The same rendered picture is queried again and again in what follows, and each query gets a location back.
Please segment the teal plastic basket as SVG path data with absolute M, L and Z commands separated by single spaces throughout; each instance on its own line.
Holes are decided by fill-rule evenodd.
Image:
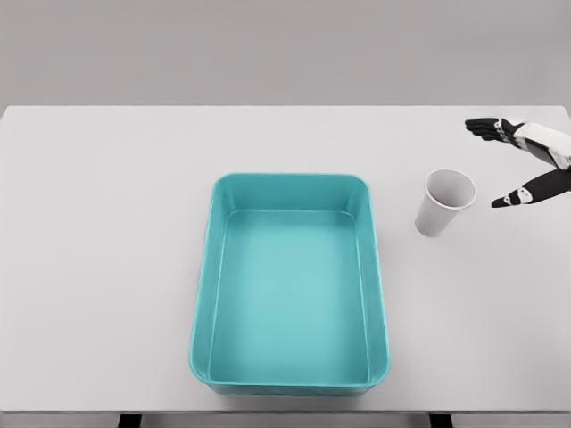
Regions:
M 361 177 L 234 172 L 211 193 L 188 364 L 219 394 L 359 396 L 391 357 Z

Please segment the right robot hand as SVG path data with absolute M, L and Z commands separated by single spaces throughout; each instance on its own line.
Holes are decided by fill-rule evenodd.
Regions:
M 485 141 L 509 144 L 553 167 L 491 203 L 494 209 L 531 205 L 571 192 L 571 135 L 532 121 L 502 117 L 465 120 L 468 132 Z

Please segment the white paper cup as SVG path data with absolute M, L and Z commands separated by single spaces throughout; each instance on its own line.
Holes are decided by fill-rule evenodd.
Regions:
M 424 193 L 415 219 L 416 229 L 424 236 L 441 235 L 476 201 L 473 179 L 456 169 L 435 169 L 427 176 Z

